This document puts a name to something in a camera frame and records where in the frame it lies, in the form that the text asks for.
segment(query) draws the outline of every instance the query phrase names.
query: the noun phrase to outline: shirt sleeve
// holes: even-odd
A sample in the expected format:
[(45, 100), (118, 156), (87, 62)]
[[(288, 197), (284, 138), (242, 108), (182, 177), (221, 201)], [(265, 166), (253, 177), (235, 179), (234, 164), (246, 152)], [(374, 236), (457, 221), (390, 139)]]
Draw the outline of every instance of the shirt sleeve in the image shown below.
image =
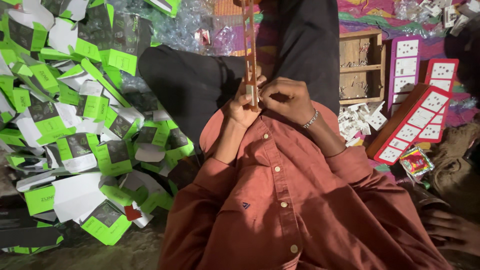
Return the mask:
[(419, 269), (451, 269), (421, 224), (408, 192), (368, 164), (363, 146), (348, 147), (326, 161)]
[(208, 159), (192, 184), (181, 189), (167, 218), (159, 269), (195, 269), (216, 215), (235, 186), (235, 168)]

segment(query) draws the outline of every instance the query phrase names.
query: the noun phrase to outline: wooden board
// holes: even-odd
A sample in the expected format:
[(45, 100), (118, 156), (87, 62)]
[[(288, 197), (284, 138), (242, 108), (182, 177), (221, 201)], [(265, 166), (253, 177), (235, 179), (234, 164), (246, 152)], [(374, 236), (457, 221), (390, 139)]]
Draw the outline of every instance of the wooden board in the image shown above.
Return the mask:
[(382, 45), (382, 31), (369, 30), (340, 35), (340, 65), (349, 62), (367, 65), (340, 68), (340, 89), (345, 96), (340, 104), (375, 102), (384, 99), (385, 50)]

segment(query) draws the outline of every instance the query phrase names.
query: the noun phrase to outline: shirt button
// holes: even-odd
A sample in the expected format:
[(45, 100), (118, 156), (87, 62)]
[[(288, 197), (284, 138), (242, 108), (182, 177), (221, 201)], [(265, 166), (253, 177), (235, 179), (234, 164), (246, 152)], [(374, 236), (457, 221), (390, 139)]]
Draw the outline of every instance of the shirt button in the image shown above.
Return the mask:
[(292, 246), (290, 247), (290, 251), (291, 251), (292, 253), (297, 253), (297, 252), (299, 251), (299, 247), (298, 247), (297, 245), (292, 245)]

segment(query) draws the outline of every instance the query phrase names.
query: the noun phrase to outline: brown plastic frame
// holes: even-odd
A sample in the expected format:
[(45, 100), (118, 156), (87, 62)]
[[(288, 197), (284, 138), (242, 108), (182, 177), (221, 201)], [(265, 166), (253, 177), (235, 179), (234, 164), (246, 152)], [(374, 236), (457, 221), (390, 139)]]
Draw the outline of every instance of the brown plastic frame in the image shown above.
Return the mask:
[[(245, 6), (247, 0), (241, 0), (241, 10), (243, 16), (243, 44), (245, 50), (245, 87), (247, 94), (252, 95), (252, 101), (249, 103), (250, 109), (254, 112), (259, 110), (258, 108), (258, 88), (257, 88), (257, 54), (255, 51), (255, 28), (253, 20), (253, 0), (248, 0), (248, 9)], [(250, 44), (252, 52), (248, 54), (248, 38), (250, 38)], [(249, 78), (249, 68), (252, 67), (252, 77)]]

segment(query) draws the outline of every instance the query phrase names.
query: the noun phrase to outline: hand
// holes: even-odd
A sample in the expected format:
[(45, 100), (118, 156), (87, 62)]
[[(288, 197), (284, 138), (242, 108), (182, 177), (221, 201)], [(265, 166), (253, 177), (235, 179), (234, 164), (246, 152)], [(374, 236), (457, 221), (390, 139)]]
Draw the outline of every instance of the hand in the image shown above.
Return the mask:
[(440, 210), (429, 210), (421, 218), (429, 235), (445, 237), (438, 249), (454, 249), (480, 256), (480, 226)]
[(266, 108), (299, 125), (308, 123), (315, 115), (304, 82), (278, 77), (262, 88), (261, 101)]
[[(261, 87), (262, 84), (267, 81), (267, 78), (262, 75), (262, 69), (260, 66), (257, 66), (257, 75), (257, 86)], [(245, 130), (252, 125), (253, 121), (255, 121), (258, 115), (262, 112), (261, 110), (253, 112), (249, 108), (248, 103), (252, 100), (252, 96), (246, 95), (246, 91), (245, 78), (243, 78), (235, 95), (235, 99), (230, 102), (228, 111), (230, 120)]]

